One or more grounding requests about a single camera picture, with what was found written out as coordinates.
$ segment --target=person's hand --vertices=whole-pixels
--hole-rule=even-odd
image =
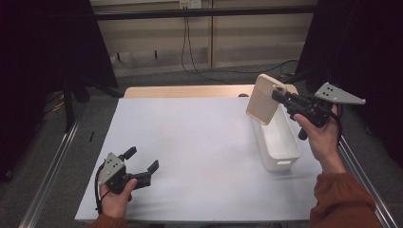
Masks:
[[[100,187],[100,196],[104,196],[102,199],[103,214],[113,218],[123,218],[127,209],[128,196],[131,194],[134,187],[136,187],[136,184],[137,180],[130,180],[120,195],[109,192],[109,188],[106,184],[102,185]]]
[[[337,113],[335,105],[332,111]],[[328,123],[318,128],[300,114],[294,115],[294,119],[306,131],[314,157],[320,162],[323,173],[345,173],[346,169],[337,150],[339,130],[337,122],[329,118]]]

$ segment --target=cable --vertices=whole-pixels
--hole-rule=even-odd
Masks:
[[[106,195],[107,195],[109,192],[110,192],[110,189],[107,190],[107,192],[101,197],[101,200],[100,200],[101,203],[102,203],[102,200],[104,199],[104,197],[106,197]]]
[[[51,97],[54,93],[55,93],[55,92],[52,92],[52,93],[50,93],[49,95],[47,95],[46,101],[45,101],[46,104],[52,102],[54,99],[60,97],[60,95],[63,94],[63,92],[58,92],[54,97]]]
[[[62,94],[62,96],[60,97],[60,101],[50,110],[45,110],[43,111],[43,114],[48,114],[49,112],[56,112],[58,111],[60,108],[62,108],[62,106],[65,104],[65,98],[64,95]]]
[[[296,82],[302,81],[302,80],[306,79],[307,75],[311,74],[316,69],[318,69],[320,67],[320,65],[321,65],[321,63],[315,63],[315,64],[311,65],[310,67],[308,67],[307,69],[305,69],[304,71],[296,74],[294,77],[286,79],[283,83],[284,84],[294,84]]]
[[[226,72],[226,73],[240,73],[240,74],[261,74],[261,73],[265,73],[265,72],[270,72],[270,71],[272,71],[272,70],[274,70],[274,69],[277,69],[277,68],[279,68],[279,67],[282,68],[284,65],[286,65],[286,64],[288,64],[288,63],[298,62],[298,60],[288,60],[288,61],[285,61],[285,62],[279,64],[278,66],[266,68],[266,69],[264,69],[264,70],[259,70],[259,71],[238,71],[238,70],[226,70],[226,69],[197,70],[197,69],[196,69],[196,66],[195,66],[195,63],[194,63],[194,60],[193,60],[192,46],[191,46],[191,42],[190,42],[190,27],[189,27],[189,20],[188,20],[187,17],[184,18],[184,22],[185,22],[185,27],[184,27],[184,36],[183,36],[183,46],[182,46],[182,68],[183,68],[183,70],[186,71],[187,73],[199,74],[199,75],[201,75],[203,78],[208,79],[208,80],[213,80],[213,81],[218,81],[218,82],[225,83],[225,84],[230,84],[230,83],[225,82],[225,81],[222,81],[222,80],[213,79],[213,78],[208,78],[208,77],[206,77],[206,76],[204,76],[204,75],[202,75],[202,74],[203,74],[203,73],[207,73],[207,72]],[[192,71],[187,70],[187,69],[184,67],[184,64],[183,64],[183,53],[184,53],[184,46],[185,46],[185,43],[186,43],[186,32],[187,32],[187,42],[188,42],[188,45],[189,45],[190,57],[191,57],[191,60],[192,60],[193,68],[195,69],[196,72],[192,72]]]
[[[192,59],[192,65],[193,65],[193,68],[196,70],[196,73],[191,72],[191,71],[188,71],[188,70],[184,67],[184,64],[183,64],[183,52],[184,52],[184,45],[185,45],[185,43],[186,43],[186,32],[187,32],[187,41],[188,41],[188,44],[189,44],[190,58]],[[219,83],[231,85],[230,83],[225,82],[225,81],[222,81],[222,80],[219,80],[219,79],[214,79],[214,78],[206,77],[206,76],[202,75],[202,74],[196,69],[195,62],[193,61],[192,46],[190,45],[189,19],[188,19],[187,17],[184,17],[184,36],[183,36],[183,46],[182,46],[182,68],[183,68],[184,71],[186,71],[187,73],[199,74],[199,75],[200,75],[202,78],[204,78],[204,79],[212,80],[212,81],[216,81],[216,82],[219,82]]]
[[[100,199],[98,195],[98,177],[100,176],[101,170],[104,168],[104,164],[101,164],[100,167],[98,168],[97,173],[95,174],[95,182],[94,182],[94,188],[95,188],[95,202],[97,203],[97,207],[95,210],[98,211],[98,214],[102,214],[102,199]]]

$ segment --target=white table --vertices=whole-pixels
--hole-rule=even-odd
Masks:
[[[222,92],[222,87],[211,88]],[[250,94],[251,88],[246,85],[241,90]],[[313,193],[319,163],[308,143],[298,141],[302,156],[289,171],[266,171],[252,122],[245,114],[247,103],[248,98],[231,97],[121,99],[88,186],[93,186],[96,169],[108,152],[120,155],[135,145],[138,152],[125,162],[127,172],[143,172],[154,160],[159,160],[160,169],[150,187],[132,193],[126,214],[130,221],[309,219],[316,204]],[[297,123],[290,122],[297,134]],[[94,190],[88,187],[76,219],[96,219],[94,208]]]

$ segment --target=white box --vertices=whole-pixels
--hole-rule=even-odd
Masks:
[[[280,104],[268,125],[251,119],[259,143],[263,166],[269,171],[288,170],[301,156],[285,107]]]

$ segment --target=finger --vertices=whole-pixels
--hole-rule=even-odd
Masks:
[[[337,105],[333,104],[332,112],[338,116],[337,109],[338,109]]]
[[[100,186],[100,196],[103,196],[109,191],[109,187],[104,183],[103,185]]]
[[[299,126],[302,127],[307,133],[310,129],[312,129],[312,127],[314,127],[314,125],[301,114],[295,114],[294,120],[296,120]]]
[[[131,194],[131,191],[133,191],[133,189],[136,187],[137,184],[137,180],[136,179],[132,179],[130,180],[126,186],[124,191],[122,192],[123,195],[128,196]]]

